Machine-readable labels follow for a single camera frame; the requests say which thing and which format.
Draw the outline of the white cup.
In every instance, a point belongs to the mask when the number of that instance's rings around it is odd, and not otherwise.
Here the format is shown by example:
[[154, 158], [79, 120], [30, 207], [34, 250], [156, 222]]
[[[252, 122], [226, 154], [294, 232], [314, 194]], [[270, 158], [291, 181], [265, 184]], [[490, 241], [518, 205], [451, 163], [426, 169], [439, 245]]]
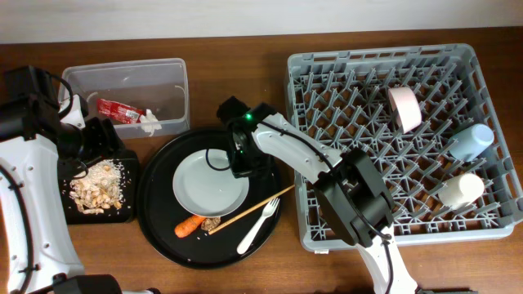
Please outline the white cup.
[[447, 180], [438, 198], [444, 206], [457, 210], [476, 201], [484, 191], [485, 184], [479, 176], [464, 173]]

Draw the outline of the white tissue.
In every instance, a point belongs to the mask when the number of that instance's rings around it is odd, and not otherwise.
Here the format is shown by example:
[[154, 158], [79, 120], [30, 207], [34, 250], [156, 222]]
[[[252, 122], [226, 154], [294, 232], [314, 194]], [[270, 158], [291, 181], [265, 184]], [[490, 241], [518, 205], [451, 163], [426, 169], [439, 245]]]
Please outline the white tissue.
[[145, 132], [148, 136], [153, 136], [156, 131], [162, 129], [159, 120], [150, 109], [147, 109], [145, 113], [140, 116], [140, 125], [142, 131]]

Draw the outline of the grey plate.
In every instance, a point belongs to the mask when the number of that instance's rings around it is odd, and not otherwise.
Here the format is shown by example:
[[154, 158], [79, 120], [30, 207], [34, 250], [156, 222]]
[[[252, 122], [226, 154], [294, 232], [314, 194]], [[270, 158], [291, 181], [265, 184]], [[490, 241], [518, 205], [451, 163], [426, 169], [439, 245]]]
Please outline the grey plate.
[[247, 198], [249, 179], [236, 178], [227, 167], [226, 151], [202, 149], [177, 166], [172, 179], [175, 198], [188, 212], [206, 217], [225, 216]]

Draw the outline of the pink bowl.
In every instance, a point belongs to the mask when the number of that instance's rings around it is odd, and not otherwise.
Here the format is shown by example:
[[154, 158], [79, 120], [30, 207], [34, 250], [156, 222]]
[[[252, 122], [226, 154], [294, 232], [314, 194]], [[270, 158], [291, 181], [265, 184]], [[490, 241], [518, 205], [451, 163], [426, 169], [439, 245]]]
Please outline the pink bowl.
[[396, 123], [405, 134], [422, 123], [421, 110], [414, 92], [409, 87], [387, 90], [391, 110], [396, 114]]

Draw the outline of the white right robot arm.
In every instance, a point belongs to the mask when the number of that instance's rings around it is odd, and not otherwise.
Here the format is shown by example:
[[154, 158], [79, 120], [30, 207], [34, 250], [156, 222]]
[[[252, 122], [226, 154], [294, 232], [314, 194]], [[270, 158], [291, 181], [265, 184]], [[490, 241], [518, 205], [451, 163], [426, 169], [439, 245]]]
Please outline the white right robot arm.
[[254, 109], [235, 97], [217, 117], [228, 132], [229, 169], [236, 178], [270, 169], [275, 158], [305, 177], [335, 235], [356, 247], [376, 293], [420, 293], [397, 247], [395, 203], [382, 175], [361, 149], [343, 152], [312, 139], [265, 103]]

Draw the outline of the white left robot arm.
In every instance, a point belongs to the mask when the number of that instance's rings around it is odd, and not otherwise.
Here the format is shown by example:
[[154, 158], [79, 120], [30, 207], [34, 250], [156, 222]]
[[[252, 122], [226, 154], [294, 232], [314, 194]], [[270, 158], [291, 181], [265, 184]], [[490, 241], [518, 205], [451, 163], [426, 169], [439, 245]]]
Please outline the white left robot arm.
[[110, 274], [87, 275], [69, 236], [59, 182], [125, 149], [112, 122], [88, 117], [58, 77], [26, 65], [5, 72], [1, 105], [1, 209], [9, 253], [9, 293], [120, 293]]

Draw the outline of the rice and peanut shells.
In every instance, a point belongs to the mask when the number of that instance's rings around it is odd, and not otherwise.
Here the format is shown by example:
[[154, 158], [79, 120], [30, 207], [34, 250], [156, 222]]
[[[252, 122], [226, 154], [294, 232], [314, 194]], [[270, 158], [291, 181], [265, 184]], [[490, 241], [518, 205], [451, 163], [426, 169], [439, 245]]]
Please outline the rice and peanut shells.
[[82, 178], [71, 180], [69, 197], [85, 215], [103, 214], [111, 208], [120, 210], [124, 202], [123, 179], [122, 163], [103, 160], [90, 167]]

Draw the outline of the blue cup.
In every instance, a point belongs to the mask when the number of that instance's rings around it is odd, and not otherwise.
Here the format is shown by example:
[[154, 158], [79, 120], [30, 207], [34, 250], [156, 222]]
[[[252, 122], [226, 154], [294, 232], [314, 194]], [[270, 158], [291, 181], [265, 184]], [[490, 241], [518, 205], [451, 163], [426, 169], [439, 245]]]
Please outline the blue cup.
[[451, 140], [454, 144], [450, 155], [471, 162], [494, 142], [494, 132], [487, 125], [477, 123], [454, 134]]

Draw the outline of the red snack wrapper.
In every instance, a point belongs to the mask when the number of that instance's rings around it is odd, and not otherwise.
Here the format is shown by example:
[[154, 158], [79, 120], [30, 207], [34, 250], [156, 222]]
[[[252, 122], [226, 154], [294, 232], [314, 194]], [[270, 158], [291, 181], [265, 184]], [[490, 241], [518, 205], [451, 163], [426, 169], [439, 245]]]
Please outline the red snack wrapper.
[[99, 99], [96, 102], [96, 107], [99, 114], [124, 124], [138, 123], [140, 117], [145, 115], [145, 111], [142, 109], [112, 100]]

